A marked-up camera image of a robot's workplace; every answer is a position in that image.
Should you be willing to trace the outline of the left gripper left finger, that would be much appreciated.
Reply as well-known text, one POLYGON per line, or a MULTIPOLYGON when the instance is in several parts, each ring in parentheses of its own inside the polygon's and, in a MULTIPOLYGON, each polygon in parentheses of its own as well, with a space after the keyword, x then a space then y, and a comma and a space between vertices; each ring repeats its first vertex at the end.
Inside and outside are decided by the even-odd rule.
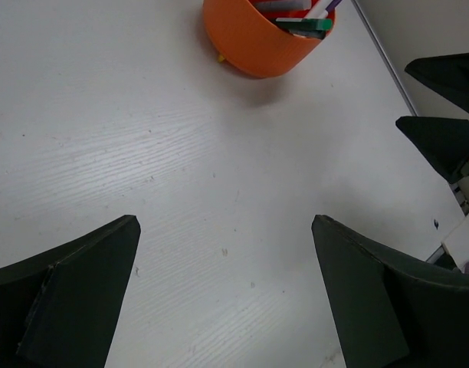
POLYGON ((0 367, 103 367, 141 234, 124 215, 0 268, 0 367))

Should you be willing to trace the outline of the red-capped white marker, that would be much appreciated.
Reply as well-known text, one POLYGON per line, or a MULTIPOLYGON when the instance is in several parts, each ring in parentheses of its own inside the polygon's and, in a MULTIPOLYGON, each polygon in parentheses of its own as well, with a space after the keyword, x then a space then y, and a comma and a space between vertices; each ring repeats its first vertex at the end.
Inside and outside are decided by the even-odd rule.
POLYGON ((328 15, 328 8, 332 0, 317 0, 312 8, 305 14, 305 18, 324 18, 328 15))

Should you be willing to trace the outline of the purple-capped white marker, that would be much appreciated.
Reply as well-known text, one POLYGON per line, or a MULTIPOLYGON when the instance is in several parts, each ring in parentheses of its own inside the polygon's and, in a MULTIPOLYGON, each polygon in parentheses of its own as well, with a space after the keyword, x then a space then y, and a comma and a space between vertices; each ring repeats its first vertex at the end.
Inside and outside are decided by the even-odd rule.
POLYGON ((342 0, 332 0, 331 3, 328 5, 326 10, 328 12, 332 12, 341 2, 342 0))

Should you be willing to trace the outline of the green-capped pen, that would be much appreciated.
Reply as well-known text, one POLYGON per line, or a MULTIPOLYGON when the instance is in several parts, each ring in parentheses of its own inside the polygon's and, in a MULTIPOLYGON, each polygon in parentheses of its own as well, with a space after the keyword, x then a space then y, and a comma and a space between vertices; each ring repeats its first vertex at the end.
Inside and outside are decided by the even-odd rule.
POLYGON ((272 22, 279 28, 296 31, 329 31, 333 26, 330 18, 275 18, 272 22))

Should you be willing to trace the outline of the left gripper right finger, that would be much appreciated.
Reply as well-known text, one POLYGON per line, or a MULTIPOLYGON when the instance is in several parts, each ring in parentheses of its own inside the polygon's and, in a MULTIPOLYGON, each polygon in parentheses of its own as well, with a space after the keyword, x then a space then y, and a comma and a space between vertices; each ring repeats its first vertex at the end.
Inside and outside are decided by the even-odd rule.
POLYGON ((312 233, 348 367, 469 367, 469 275, 327 215, 314 218, 312 233))

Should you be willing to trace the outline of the clear lilac pen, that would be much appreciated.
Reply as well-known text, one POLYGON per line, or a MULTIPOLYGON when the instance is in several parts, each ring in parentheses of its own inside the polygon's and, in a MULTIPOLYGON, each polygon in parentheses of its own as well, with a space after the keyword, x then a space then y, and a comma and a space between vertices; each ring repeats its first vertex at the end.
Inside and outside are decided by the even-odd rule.
POLYGON ((260 12, 304 11, 312 7, 311 0, 276 0, 254 2, 253 6, 260 12))

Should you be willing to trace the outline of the black thin pen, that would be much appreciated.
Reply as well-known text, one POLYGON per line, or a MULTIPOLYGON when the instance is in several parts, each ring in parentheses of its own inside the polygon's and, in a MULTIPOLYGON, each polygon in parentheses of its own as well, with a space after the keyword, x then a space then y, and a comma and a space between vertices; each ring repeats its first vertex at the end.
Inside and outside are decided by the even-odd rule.
POLYGON ((323 40, 326 37, 327 31, 321 31, 321 30, 311 30, 311 31, 290 30, 290 33, 292 35, 295 35, 295 36, 298 36, 298 37, 323 40))

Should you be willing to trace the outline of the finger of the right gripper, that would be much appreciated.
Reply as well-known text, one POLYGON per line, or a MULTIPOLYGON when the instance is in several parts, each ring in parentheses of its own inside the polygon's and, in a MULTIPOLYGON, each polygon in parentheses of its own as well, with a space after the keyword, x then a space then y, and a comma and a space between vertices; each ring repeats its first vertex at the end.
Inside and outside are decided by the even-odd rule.
POLYGON ((469 120, 401 117, 395 125, 447 182, 469 177, 469 120))
POLYGON ((469 53, 418 58, 405 73, 469 113, 469 53))

